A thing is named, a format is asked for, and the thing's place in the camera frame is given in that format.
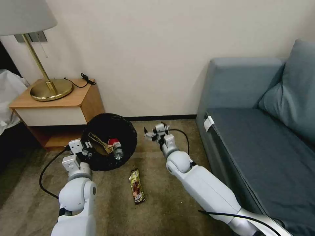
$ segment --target baseboard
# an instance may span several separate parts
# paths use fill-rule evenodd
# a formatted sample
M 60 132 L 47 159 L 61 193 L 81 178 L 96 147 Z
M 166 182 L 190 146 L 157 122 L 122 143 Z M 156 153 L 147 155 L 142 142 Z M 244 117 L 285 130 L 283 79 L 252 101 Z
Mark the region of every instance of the baseboard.
M 129 121 L 154 121 L 154 120 L 192 120 L 197 115 L 168 115 L 168 116 L 131 116 L 125 117 Z

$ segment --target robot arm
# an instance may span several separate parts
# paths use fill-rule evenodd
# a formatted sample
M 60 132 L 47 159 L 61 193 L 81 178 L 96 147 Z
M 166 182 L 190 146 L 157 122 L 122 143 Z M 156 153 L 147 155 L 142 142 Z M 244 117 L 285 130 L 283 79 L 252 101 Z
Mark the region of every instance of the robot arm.
M 93 210 L 96 184 L 92 181 L 89 165 L 80 162 L 77 156 L 87 155 L 81 140 L 73 140 L 69 146 L 72 155 L 62 160 L 62 165 L 68 171 L 68 182 L 59 193 L 59 217 L 51 235 L 95 236 L 96 223 Z
M 197 165 L 186 152 L 178 150 L 174 136 L 168 134 L 168 126 L 158 124 L 153 133 L 149 133 L 145 129 L 145 135 L 160 144 L 166 158 L 168 171 L 181 181 L 186 191 L 205 211 L 251 217 L 269 225 L 281 236 L 291 235 L 268 216 L 254 214 L 243 209 L 237 202 L 234 193 L 225 184 L 206 168 Z M 253 236 L 257 232 L 266 236 L 277 235 L 270 228 L 253 220 L 224 215 L 211 216 L 225 222 L 240 236 Z

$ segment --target lamp pull chain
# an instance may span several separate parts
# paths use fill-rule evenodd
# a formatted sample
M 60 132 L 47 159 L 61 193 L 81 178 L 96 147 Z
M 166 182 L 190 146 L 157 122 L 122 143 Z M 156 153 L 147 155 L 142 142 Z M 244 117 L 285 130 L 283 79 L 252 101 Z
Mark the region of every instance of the lamp pull chain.
M 36 38 L 37 38 L 37 40 L 38 40 L 38 42 L 39 42 L 39 44 L 40 44 L 40 46 L 41 46 L 41 48 L 42 48 L 42 50 L 43 50 L 43 52 L 44 52 L 44 54 L 45 54 L 45 57 L 48 58 L 48 56 L 47 56 L 47 54 L 46 54 L 46 52 L 45 52 L 45 50 L 44 50 L 44 48 L 43 48 L 43 45 L 42 45 L 42 43 L 40 42 L 39 37 L 38 37 L 37 34 L 36 34 Z

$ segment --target brass lamp base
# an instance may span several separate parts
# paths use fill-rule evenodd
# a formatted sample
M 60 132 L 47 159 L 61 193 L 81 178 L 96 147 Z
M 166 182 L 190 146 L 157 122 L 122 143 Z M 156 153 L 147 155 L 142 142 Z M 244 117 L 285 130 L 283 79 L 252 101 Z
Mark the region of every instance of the brass lamp base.
M 56 92 L 49 89 L 49 84 L 53 83 Z M 73 84 L 65 79 L 52 79 L 51 81 L 41 81 L 36 84 L 30 91 L 31 96 L 37 101 L 52 101 L 62 98 L 73 90 Z

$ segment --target brown carpet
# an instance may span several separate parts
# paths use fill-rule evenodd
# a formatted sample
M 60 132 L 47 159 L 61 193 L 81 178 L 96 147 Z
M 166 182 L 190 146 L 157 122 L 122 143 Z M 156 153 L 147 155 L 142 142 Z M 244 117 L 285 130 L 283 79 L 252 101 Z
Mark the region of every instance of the brown carpet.
M 97 235 L 231 235 L 224 223 L 198 213 L 200 206 L 165 167 L 156 143 L 144 138 L 143 127 L 151 130 L 156 121 L 133 122 L 138 145 L 130 160 L 119 169 L 94 172 L 97 184 L 95 218 Z M 185 131 L 190 156 L 209 169 L 194 120 L 166 121 L 171 128 Z M 181 150 L 187 150 L 181 133 L 172 132 Z M 33 151 L 12 160 L 0 173 L 0 235 L 50 235 L 59 211 L 58 201 L 44 193 L 38 178 L 56 152 Z M 58 194 L 66 184 L 67 173 L 58 158 L 47 169 L 44 186 Z M 135 205 L 129 185 L 131 170 L 139 168 L 146 201 Z

